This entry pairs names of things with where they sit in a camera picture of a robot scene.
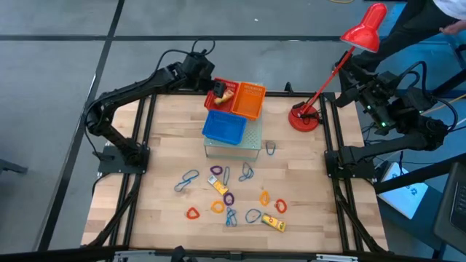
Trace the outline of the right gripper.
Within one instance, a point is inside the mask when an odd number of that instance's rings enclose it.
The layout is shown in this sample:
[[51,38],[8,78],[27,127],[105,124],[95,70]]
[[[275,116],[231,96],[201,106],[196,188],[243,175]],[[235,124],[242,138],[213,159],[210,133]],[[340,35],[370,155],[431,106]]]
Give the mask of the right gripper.
[[395,121],[390,117],[388,107],[389,99],[394,95],[397,87],[397,76],[391,72],[381,74],[366,74],[360,79],[360,68],[351,60],[339,69],[338,72],[342,87],[351,87],[358,84],[357,88],[351,88],[341,92],[334,104],[343,108],[353,101],[359,101],[364,107],[364,113],[371,116],[377,127],[393,127]]

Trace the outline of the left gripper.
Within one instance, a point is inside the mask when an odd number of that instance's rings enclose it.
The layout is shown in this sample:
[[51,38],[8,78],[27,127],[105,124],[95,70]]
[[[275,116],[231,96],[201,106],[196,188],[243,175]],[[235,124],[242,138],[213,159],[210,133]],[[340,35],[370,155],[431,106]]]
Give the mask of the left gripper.
[[226,84],[222,81],[213,81],[212,72],[215,65],[205,55],[189,53],[181,64],[181,70],[186,76],[184,87],[190,90],[209,91],[217,98],[222,98],[226,90]]

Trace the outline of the yellow snack packets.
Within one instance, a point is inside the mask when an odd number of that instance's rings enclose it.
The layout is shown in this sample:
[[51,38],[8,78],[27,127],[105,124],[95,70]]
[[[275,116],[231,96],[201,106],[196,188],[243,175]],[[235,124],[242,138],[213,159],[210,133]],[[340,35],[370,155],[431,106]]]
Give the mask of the yellow snack packets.
[[228,100],[230,100],[234,96],[234,92],[231,90],[226,90],[223,93],[223,96],[221,98],[215,98],[214,103],[219,106],[222,103],[226,103]]

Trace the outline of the yellow crayon box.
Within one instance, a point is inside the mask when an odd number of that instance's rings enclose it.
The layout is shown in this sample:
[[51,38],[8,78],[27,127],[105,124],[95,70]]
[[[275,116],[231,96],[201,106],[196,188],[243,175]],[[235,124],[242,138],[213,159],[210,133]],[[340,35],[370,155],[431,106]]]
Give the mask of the yellow crayon box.
[[284,232],[285,231],[285,227],[286,227],[286,223],[283,222],[283,221],[280,221],[278,220],[277,218],[269,215],[269,214],[266,214],[264,213],[261,217],[261,222],[262,223],[265,223],[266,225],[268,226],[271,226],[272,228],[280,231],[280,232]]
[[222,196],[229,190],[215,175],[208,178],[208,183]]

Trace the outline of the red desk lamp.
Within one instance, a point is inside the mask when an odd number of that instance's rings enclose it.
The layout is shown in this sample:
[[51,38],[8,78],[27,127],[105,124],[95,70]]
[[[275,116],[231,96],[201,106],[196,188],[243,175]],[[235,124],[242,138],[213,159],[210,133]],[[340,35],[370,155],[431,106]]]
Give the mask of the red desk lamp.
[[291,108],[288,113],[288,122],[292,128],[300,132],[310,132],[319,125],[319,113],[313,106],[315,101],[332,82],[342,66],[349,60],[356,47],[369,52],[377,52],[379,50],[380,40],[378,30],[386,14],[387,6],[385,4],[372,4],[367,9],[360,23],[340,37],[340,40],[350,44],[351,48],[343,55],[320,89],[307,101],[298,103]]

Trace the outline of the red plastic basket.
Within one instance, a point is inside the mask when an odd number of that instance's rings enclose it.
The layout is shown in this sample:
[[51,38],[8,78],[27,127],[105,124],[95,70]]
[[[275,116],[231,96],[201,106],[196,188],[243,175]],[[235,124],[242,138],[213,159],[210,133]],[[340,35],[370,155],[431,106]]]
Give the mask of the red plastic basket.
[[217,106],[214,103],[214,99],[216,96],[213,94],[212,91],[209,91],[207,94],[207,97],[204,102],[204,107],[206,107],[207,110],[218,110],[218,111],[224,111],[227,113],[232,112],[232,106],[234,104],[234,99],[236,98],[236,92],[240,86],[239,82],[233,82],[227,79],[221,79],[221,78],[215,78],[215,81],[222,81],[226,84],[226,90],[231,90],[234,92],[234,96],[228,100],[226,103],[222,103],[221,105]]

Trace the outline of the blue plastic basket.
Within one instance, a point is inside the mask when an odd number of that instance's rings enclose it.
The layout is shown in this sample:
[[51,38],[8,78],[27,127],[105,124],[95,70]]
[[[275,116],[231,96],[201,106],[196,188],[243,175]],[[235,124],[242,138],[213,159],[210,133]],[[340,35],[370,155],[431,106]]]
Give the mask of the blue plastic basket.
[[242,142],[247,122],[245,117],[212,110],[208,112],[202,134],[222,143],[238,145]]

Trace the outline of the person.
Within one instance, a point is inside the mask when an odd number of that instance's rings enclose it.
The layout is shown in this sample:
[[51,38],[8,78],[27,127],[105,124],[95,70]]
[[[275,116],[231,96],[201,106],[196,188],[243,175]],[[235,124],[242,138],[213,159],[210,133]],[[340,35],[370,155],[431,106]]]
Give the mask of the person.
[[364,51],[352,62],[373,73],[395,53],[439,33],[439,28],[466,20],[466,0],[408,0],[377,52]]

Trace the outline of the black table leg stand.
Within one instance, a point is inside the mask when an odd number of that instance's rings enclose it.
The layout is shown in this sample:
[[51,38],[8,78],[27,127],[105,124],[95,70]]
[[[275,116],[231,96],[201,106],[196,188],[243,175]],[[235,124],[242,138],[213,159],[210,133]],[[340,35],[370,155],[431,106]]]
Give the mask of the black table leg stand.
[[[416,76],[415,80],[412,82],[412,84],[416,85],[417,82],[419,82],[419,78],[422,75],[419,75],[417,71],[409,71],[408,74],[414,74]],[[450,79],[446,80],[444,83],[442,83],[440,86],[436,87],[433,90],[427,90],[428,95],[432,95],[435,97],[439,98],[452,98],[455,95],[463,95],[466,94],[466,90],[463,91],[452,91],[459,85],[461,85],[463,82],[466,82],[466,69],[461,70],[458,74],[454,75]],[[389,84],[389,90],[393,94],[400,96],[404,93],[407,92],[407,88],[402,89],[401,91],[396,91],[398,88],[398,85],[400,84],[400,81],[395,81],[394,83]]]

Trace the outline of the black diagonal beam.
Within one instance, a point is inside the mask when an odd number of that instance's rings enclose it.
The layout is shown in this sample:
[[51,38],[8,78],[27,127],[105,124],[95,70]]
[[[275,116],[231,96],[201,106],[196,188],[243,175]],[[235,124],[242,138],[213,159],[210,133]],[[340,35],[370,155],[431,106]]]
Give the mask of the black diagonal beam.
[[381,194],[397,188],[410,186],[415,183],[423,183],[428,179],[445,175],[449,172],[451,166],[457,162],[462,164],[466,163],[466,153],[443,160],[442,162],[431,164],[429,166],[409,172],[405,175],[377,183],[374,185],[374,190],[377,194]]

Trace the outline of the white box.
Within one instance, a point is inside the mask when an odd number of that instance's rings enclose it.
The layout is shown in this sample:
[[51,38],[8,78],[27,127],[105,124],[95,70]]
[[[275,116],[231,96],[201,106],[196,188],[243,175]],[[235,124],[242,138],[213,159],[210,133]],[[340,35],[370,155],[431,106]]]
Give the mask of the white box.
[[[398,163],[391,162],[384,171],[382,182],[397,178],[407,172],[408,171],[404,167],[400,167]],[[427,184],[415,183],[377,194],[377,196],[408,219],[412,219],[427,190]]]

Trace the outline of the grey laptop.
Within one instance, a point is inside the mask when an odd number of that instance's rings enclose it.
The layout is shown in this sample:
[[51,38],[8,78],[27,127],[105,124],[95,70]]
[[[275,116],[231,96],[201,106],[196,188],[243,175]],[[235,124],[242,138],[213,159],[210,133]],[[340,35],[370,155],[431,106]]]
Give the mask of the grey laptop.
[[[455,207],[457,188],[462,187],[463,209]],[[434,234],[446,244],[466,255],[466,166],[457,162],[452,165],[443,189],[443,196],[433,228]]]

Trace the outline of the grey chair base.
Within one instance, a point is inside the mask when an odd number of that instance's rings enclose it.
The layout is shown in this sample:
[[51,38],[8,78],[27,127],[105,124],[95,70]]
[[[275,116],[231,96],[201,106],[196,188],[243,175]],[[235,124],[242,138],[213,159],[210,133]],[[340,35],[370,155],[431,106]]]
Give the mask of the grey chair base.
[[26,173],[28,171],[27,167],[20,166],[18,164],[8,162],[7,160],[0,159],[0,174],[3,173],[3,171],[12,171],[16,173]]

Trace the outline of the black rig crossbar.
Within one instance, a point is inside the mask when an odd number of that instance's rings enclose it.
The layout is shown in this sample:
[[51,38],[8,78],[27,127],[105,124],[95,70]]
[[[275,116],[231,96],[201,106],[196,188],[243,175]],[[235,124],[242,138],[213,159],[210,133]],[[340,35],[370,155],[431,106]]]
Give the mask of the black rig crossbar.
[[166,256],[172,262],[184,258],[223,258],[229,261],[245,259],[284,259],[332,262],[454,262],[432,258],[416,258],[392,253],[370,253],[345,251],[343,253],[287,253],[287,252],[245,252],[185,250],[128,250],[126,246],[80,247],[65,250],[46,250],[29,253],[0,254],[0,262],[97,262],[110,259],[128,258],[131,255]]

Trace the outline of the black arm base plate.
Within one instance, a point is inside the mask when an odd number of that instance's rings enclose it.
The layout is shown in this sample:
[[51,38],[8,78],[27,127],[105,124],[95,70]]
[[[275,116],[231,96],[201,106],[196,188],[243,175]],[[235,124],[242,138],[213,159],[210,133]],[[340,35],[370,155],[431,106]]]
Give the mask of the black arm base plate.
[[101,161],[98,172],[101,173],[145,173],[149,163],[150,148],[142,149],[131,159],[126,157],[116,146],[105,146],[100,153]]
[[324,153],[325,165],[332,178],[368,178],[375,176],[374,163],[364,148],[344,146]]

